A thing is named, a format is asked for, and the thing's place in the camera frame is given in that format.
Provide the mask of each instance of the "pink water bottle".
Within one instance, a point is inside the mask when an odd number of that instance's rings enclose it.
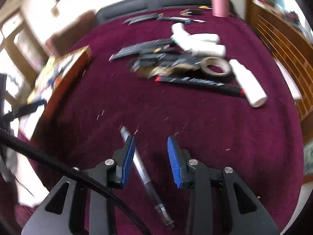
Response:
[[[212,14],[215,17],[228,17],[229,1],[228,0],[211,0]]]

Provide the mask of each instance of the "black braided cable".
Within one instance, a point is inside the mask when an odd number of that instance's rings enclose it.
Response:
[[[134,222],[134,224],[138,227],[138,229],[142,232],[143,235],[152,235],[149,229],[140,220],[140,218],[119,197],[117,197],[107,187],[100,184],[93,178],[48,156],[47,154],[44,153],[44,151],[38,150],[26,144],[25,142],[19,140],[18,138],[10,135],[6,130],[2,128],[0,128],[0,143],[38,162],[39,164],[45,165],[63,174],[64,176],[75,180],[76,182],[84,184],[85,186],[89,187],[98,194],[106,198],[110,198],[114,202],[114,204]]]

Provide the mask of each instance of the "metal bolt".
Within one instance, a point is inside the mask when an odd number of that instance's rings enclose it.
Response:
[[[107,159],[105,162],[105,165],[112,165],[114,163],[113,159]]]
[[[231,174],[234,172],[233,168],[232,167],[225,167],[224,171],[228,174]]]
[[[198,164],[198,160],[196,160],[196,159],[190,159],[190,160],[189,160],[189,164],[192,165],[192,166],[197,165],[197,164]]]

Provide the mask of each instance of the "white tube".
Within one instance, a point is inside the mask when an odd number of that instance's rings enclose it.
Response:
[[[224,45],[217,45],[214,42],[194,41],[191,42],[191,52],[193,56],[209,55],[217,57],[225,57],[226,47]]]
[[[253,108],[262,106],[267,100],[267,95],[253,73],[236,59],[231,59],[229,64],[233,69],[236,81],[244,90],[250,106]]]
[[[190,35],[187,31],[184,30],[183,23],[176,23],[172,25],[172,33],[173,34],[180,34],[183,33],[185,35]]]
[[[186,52],[190,52],[192,41],[189,40],[188,37],[180,35],[180,34],[173,34],[171,39],[183,50]]]
[[[220,41],[219,35],[215,33],[192,34],[190,35],[190,38],[192,38],[195,41],[214,42],[216,44],[218,44]]]

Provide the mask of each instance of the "metal rod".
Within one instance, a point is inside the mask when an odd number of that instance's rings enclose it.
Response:
[[[127,130],[127,128],[125,126],[121,127],[120,133],[121,133],[121,136],[122,136],[124,142],[126,141],[128,136],[131,136],[131,134],[129,133],[129,131]],[[155,205],[156,211],[162,217],[162,220],[168,229],[174,228],[174,221],[172,220],[172,218],[170,217],[170,215],[166,211],[163,202],[161,201],[159,195],[157,194],[157,192],[156,192],[156,190],[155,190],[155,188],[154,188],[154,186],[150,180],[150,177],[146,171],[146,168],[145,168],[145,166],[144,166],[144,164],[140,158],[137,147],[135,148],[133,163],[134,163],[135,168],[138,172],[138,175],[141,179],[141,182],[142,182],[143,186],[145,187],[146,192],[148,193],[148,195],[150,196],[151,200],[153,201],[153,203]]]

